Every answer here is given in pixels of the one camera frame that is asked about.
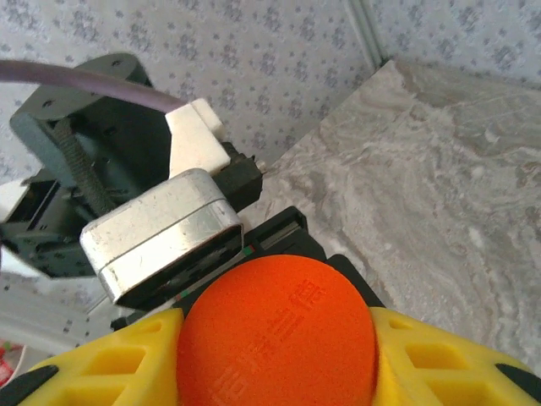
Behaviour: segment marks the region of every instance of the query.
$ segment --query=white plastic block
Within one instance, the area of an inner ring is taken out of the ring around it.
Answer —
[[[203,112],[206,121],[195,109],[194,103]],[[199,167],[214,175],[231,162],[231,158],[211,130],[214,128],[219,132],[223,124],[205,100],[199,99],[194,103],[166,114],[172,135],[169,178],[193,167]]]
[[[205,99],[197,99],[192,102],[195,111],[201,116],[206,126],[212,134],[219,140],[224,141],[226,137],[226,128],[218,115],[212,110],[212,107]]]

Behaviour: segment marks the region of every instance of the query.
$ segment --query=silver metal box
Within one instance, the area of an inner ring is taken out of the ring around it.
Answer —
[[[89,223],[80,243],[112,302],[152,310],[243,246],[212,177],[190,169]]]

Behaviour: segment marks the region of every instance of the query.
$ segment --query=patterned wallpaper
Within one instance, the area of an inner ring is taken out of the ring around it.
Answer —
[[[373,73],[342,1],[0,0],[0,58],[135,53],[157,88],[208,98],[234,144],[271,163]],[[3,183],[39,163],[8,127],[34,87],[0,86]]]
[[[541,87],[541,0],[366,0],[390,55]]]

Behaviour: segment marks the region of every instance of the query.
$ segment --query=black wire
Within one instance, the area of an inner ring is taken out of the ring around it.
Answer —
[[[160,112],[171,112],[187,102],[127,80],[48,63],[0,59],[0,82],[37,83],[73,87],[89,93],[132,102]]]

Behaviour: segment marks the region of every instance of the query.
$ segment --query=orange ball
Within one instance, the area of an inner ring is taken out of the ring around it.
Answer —
[[[369,406],[377,346],[367,305],[334,268],[292,255],[210,285],[178,339],[183,406]]]

